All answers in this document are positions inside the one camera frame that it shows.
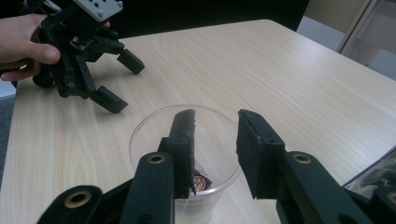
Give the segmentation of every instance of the person's hand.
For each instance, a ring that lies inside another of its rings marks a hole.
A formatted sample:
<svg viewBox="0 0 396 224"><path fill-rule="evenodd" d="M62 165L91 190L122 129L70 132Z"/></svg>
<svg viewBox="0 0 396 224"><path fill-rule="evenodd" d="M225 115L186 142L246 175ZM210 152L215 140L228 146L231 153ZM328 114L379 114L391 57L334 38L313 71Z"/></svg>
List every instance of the person's hand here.
<svg viewBox="0 0 396 224"><path fill-rule="evenodd" d="M4 81L17 81L40 72L41 64L57 63L61 53L50 44L32 41L44 15L30 14L0 20L0 70L21 68L1 75Z"/></svg>

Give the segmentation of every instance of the black mechanical claw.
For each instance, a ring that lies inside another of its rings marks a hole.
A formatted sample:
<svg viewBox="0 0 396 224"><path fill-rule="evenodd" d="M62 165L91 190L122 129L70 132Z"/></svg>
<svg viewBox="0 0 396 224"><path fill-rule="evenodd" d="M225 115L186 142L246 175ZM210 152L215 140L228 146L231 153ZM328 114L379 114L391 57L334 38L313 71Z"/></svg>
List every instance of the black mechanical claw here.
<svg viewBox="0 0 396 224"><path fill-rule="evenodd" d="M34 2L34 8L39 10L43 1ZM41 88L47 88L55 82L62 97L75 95L83 99L91 98L106 110L119 113L128 104L103 86L96 89L87 62L96 62L104 53L120 55L117 60L135 75L145 65L118 40L117 32L105 26L108 18L98 21L89 14L89 8L79 5L87 3L80 2L74 1L66 9L49 14L41 22L35 34L36 39L40 43L55 46L61 52L61 59L56 64L44 65L33 82ZM117 3L108 0L103 4Z"/></svg>

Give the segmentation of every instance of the gray carpet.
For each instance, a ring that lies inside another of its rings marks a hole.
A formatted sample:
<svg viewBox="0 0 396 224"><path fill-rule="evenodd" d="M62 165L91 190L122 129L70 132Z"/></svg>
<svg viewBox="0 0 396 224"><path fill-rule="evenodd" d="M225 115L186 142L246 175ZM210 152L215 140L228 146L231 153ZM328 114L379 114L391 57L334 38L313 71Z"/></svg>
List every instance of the gray carpet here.
<svg viewBox="0 0 396 224"><path fill-rule="evenodd" d="M14 100L14 97L0 100L0 186L3 180L3 170L7 155L9 127L11 124Z"/></svg>

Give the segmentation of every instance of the plastic cup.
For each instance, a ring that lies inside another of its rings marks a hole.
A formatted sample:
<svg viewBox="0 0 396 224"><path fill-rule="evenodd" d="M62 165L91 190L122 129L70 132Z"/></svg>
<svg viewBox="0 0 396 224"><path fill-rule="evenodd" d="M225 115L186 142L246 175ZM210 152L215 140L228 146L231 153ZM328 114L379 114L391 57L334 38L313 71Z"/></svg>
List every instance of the plastic cup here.
<svg viewBox="0 0 396 224"><path fill-rule="evenodd" d="M207 223L221 196L240 175L236 155L237 127L219 111L202 105L171 105L147 116L134 131L130 160L134 171L142 156L158 150L163 137L169 136L180 111L195 111L195 170L212 183L206 190L192 192L189 199L175 200L175 223Z"/></svg>

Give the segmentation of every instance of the light wood table surface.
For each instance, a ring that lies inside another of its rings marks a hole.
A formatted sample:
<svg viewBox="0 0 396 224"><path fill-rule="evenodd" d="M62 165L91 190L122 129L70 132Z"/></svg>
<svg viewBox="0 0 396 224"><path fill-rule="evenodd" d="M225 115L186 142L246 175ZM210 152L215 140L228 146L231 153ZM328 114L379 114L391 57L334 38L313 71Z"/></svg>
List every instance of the light wood table surface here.
<svg viewBox="0 0 396 224"><path fill-rule="evenodd" d="M396 144L396 82L272 21L248 21L122 39L146 68L138 76L104 55L90 68L129 105L110 114L91 100L19 83L0 223L35 223L63 191L115 188L133 171L130 138L169 105L262 114L286 143L317 157L344 184ZM209 223L277 223L273 201L253 201L243 174Z"/></svg>

